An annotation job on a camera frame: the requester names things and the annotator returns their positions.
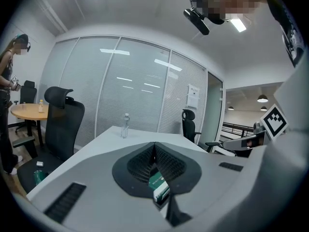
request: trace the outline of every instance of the shoe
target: shoe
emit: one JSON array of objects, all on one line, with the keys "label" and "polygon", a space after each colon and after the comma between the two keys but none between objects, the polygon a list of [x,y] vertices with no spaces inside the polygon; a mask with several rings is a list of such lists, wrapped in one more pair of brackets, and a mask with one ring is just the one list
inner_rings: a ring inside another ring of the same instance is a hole
[{"label": "shoe", "polygon": [[23,157],[22,157],[22,156],[18,156],[18,161],[17,161],[17,163],[20,163],[22,160],[23,160]]},{"label": "shoe", "polygon": [[10,173],[8,173],[8,172],[6,172],[6,173],[9,174],[9,175],[15,175],[15,174],[17,174],[17,169],[13,168]]}]

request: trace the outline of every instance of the woman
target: woman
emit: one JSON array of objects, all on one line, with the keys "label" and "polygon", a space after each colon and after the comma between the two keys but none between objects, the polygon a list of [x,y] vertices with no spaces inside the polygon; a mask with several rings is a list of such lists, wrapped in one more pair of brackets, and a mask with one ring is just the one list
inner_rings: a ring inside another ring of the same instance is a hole
[{"label": "woman", "polygon": [[28,36],[22,34],[11,40],[4,52],[0,55],[0,154],[3,169],[6,173],[14,175],[17,169],[14,167],[22,161],[22,156],[13,154],[8,129],[8,113],[10,103],[10,93],[18,91],[20,85],[11,81],[13,71],[14,54],[22,54],[27,50]]}]

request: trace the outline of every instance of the round table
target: round table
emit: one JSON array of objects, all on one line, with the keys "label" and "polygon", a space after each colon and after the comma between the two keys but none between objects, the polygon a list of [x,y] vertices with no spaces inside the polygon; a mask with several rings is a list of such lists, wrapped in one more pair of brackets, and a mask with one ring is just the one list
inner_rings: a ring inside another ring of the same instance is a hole
[{"label": "round table", "polygon": [[22,118],[26,121],[28,136],[32,136],[31,121],[37,121],[38,137],[40,146],[43,147],[42,133],[41,133],[41,120],[47,120],[48,105],[43,105],[43,113],[39,113],[39,104],[18,104],[11,108],[11,114],[17,118]]}]

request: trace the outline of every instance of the woman's arm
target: woman's arm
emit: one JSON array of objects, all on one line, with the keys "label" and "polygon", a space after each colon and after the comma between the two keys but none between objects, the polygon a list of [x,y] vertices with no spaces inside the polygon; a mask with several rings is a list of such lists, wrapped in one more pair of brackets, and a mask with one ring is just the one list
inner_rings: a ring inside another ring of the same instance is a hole
[{"label": "woman's arm", "polygon": [[5,86],[5,87],[10,87],[12,85],[10,80],[6,80],[3,76],[1,76],[9,60],[11,59],[11,57],[12,57],[12,53],[8,51],[4,54],[0,62],[0,85]]}]

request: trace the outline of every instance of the glass wall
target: glass wall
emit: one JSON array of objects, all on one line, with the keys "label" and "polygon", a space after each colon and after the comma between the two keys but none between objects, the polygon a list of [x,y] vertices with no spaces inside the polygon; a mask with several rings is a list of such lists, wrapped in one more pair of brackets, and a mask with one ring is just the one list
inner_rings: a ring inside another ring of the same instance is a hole
[{"label": "glass wall", "polygon": [[[83,37],[54,46],[41,77],[39,96],[48,87],[72,88],[85,106],[76,138],[83,147],[130,114],[130,128],[183,133],[183,109],[194,111],[200,131],[207,72],[170,50],[128,38]],[[187,107],[189,84],[200,89],[197,108]]]},{"label": "glass wall", "polygon": [[219,129],[222,98],[223,98],[223,83],[208,73],[208,92],[206,111],[204,116],[202,134],[199,138],[199,143],[202,148],[207,149],[206,142],[214,142]]}]

